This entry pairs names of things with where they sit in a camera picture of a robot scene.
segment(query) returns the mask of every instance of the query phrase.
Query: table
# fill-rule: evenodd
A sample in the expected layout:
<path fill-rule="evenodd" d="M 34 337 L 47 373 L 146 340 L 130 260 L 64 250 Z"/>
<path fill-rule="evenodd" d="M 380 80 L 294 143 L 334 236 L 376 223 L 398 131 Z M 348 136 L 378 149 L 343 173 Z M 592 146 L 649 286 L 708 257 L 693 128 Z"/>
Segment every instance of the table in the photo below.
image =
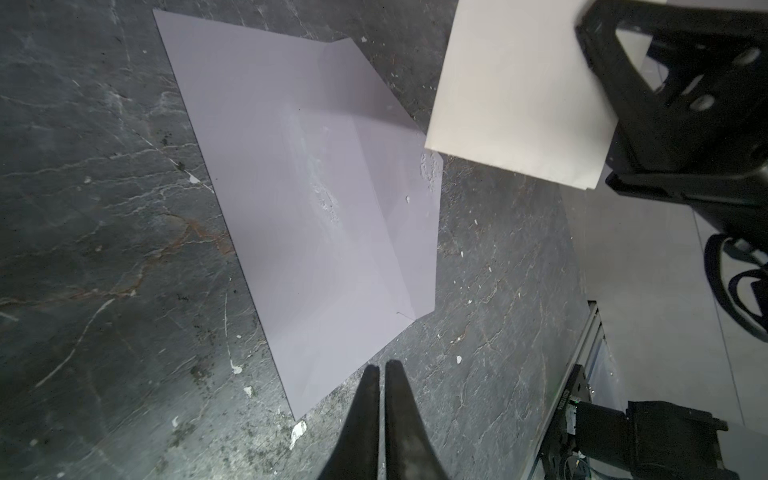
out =
<path fill-rule="evenodd" d="M 455 2 L 6 5 L 0 475 L 312 478 L 362 366 L 290 448 L 153 7 L 349 36 L 425 130 Z M 371 362 L 402 360 L 451 478 L 519 478 L 588 317 L 557 186 L 446 157 L 437 255 L 436 311 Z"/>

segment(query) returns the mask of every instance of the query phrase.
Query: dark gray marble surface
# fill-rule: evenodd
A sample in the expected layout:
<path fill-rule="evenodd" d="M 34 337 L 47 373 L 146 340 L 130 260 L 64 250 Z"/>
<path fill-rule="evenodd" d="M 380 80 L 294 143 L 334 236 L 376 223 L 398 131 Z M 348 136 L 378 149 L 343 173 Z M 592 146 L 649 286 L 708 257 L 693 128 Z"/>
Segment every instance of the dark gray marble surface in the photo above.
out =
<path fill-rule="evenodd" d="M 3 5 L 0 477 L 312 478 L 362 369 L 290 449 L 153 7 L 354 38 L 425 130 L 455 2 Z M 437 310 L 372 362 L 403 361 L 452 478 L 518 478 L 588 315 L 558 188 L 446 157 L 437 255 Z"/>

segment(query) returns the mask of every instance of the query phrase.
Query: paper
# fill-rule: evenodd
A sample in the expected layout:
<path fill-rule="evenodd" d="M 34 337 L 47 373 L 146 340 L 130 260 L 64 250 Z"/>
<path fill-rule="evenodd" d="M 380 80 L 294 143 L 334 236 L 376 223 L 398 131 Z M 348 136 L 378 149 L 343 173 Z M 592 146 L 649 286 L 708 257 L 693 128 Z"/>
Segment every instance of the paper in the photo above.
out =
<path fill-rule="evenodd" d="M 594 188 L 616 120 L 574 33 L 586 4 L 461 0 L 426 147 Z M 623 32 L 621 40 L 638 63 L 650 44 Z"/>
<path fill-rule="evenodd" d="M 351 40 L 154 14 L 298 419 L 434 309 L 442 159 Z"/>

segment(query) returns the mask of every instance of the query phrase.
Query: purple envelope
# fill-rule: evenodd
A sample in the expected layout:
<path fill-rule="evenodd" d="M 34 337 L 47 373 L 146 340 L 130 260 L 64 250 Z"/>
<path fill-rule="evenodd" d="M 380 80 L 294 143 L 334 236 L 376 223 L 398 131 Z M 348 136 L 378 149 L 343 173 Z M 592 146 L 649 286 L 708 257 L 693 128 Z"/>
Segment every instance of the purple envelope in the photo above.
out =
<path fill-rule="evenodd" d="M 154 15 L 299 418 L 435 309 L 442 159 L 352 40 Z"/>

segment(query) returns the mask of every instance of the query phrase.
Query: paint chip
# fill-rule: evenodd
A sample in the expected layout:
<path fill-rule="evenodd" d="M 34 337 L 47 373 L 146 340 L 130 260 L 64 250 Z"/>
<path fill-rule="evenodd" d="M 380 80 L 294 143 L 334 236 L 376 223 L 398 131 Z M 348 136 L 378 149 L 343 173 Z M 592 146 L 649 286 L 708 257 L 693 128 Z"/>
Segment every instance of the paint chip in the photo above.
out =
<path fill-rule="evenodd" d="M 289 450 L 293 450 L 293 447 L 296 446 L 296 440 L 300 439 L 301 435 L 304 435 L 304 433 L 306 433 L 306 422 L 302 420 L 293 427 L 293 430 L 290 433 Z"/>

